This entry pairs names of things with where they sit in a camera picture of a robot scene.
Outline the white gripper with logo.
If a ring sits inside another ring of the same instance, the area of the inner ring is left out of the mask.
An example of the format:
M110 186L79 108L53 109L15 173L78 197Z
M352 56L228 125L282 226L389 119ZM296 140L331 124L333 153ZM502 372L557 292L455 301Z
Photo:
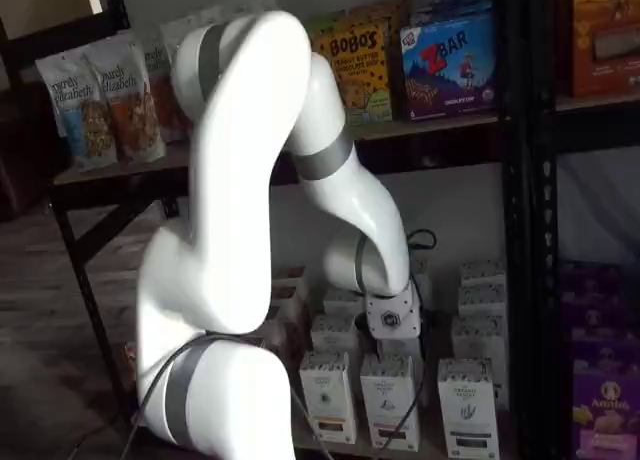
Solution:
M414 286L390 298L366 297L366 319L375 339L413 339L421 334L420 301Z

